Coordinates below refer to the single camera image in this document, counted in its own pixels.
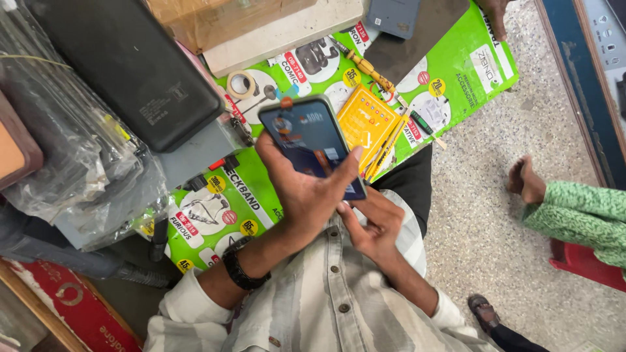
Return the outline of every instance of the green screwdriver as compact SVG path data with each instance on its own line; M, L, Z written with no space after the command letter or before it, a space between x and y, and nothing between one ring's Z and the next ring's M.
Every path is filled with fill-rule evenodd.
M415 110L411 111L411 118L413 119L415 123L417 123L422 128L422 130L424 130L424 132L426 132L427 135L433 136L435 142L437 142L437 144L443 150L446 150L446 148L448 147L446 143L440 140L439 138L435 137L433 129L428 125L428 123L426 123L426 120L424 120L423 117L419 116L417 111Z

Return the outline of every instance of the masking tape roll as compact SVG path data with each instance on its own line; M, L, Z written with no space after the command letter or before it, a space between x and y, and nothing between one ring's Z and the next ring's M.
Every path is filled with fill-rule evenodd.
M244 76L248 79L248 82L250 82L250 86L248 87L248 91L245 93L237 93L232 86L232 81L236 76ZM233 71L230 74L228 74L228 78L226 79L226 91L228 92L228 94L230 96L232 96L233 98L237 98L237 99L248 99L252 96L252 94L254 93L254 89L255 89L255 81L254 81L254 77L252 77L252 75L250 73L247 73L244 70L237 70L237 71Z

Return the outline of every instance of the black power bank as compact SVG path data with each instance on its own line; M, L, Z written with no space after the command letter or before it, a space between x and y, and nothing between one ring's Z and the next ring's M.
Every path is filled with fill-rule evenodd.
M172 152L223 101L140 0L26 0L76 72L156 152Z

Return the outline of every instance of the sandal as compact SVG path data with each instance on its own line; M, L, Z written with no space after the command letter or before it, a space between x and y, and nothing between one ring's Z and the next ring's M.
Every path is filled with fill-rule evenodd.
M500 324L500 317L498 313L496 313L493 306L487 301L487 299L481 294L475 294L468 298L468 306L469 310L474 314L476 320L480 323L480 327L483 331L491 336L491 329L495 328ZM482 314L485 313L493 313L493 319L489 321L485 321L482 317Z

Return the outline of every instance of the green advertising poster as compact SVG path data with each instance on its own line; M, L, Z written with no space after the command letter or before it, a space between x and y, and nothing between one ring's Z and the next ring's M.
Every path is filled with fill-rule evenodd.
M358 23L332 36L362 56L378 34ZM226 96L233 114L245 122L253 137L263 129L257 117L259 108L278 103L276 89L295 90L294 85L300 97L327 95L335 112L341 110L357 85L364 85L400 115L406 113L397 96L383 91L370 76L359 72L329 38L318 39L245 71L254 77L253 95L244 100ZM509 47L495 40L486 16L471 3L461 19L396 85L395 94L399 93L409 103L409 109L417 111L440 137L517 79ZM216 82L222 88L226 86L226 78ZM378 177L431 141L432 137L421 127L410 122ZM205 174L209 183L206 189L173 192L176 207L169 213L167 254L183 272L193 266L208 268L230 243L242 236L261 235L282 216L267 171L254 149L248 148L236 158L240 166L230 173L218 169Z

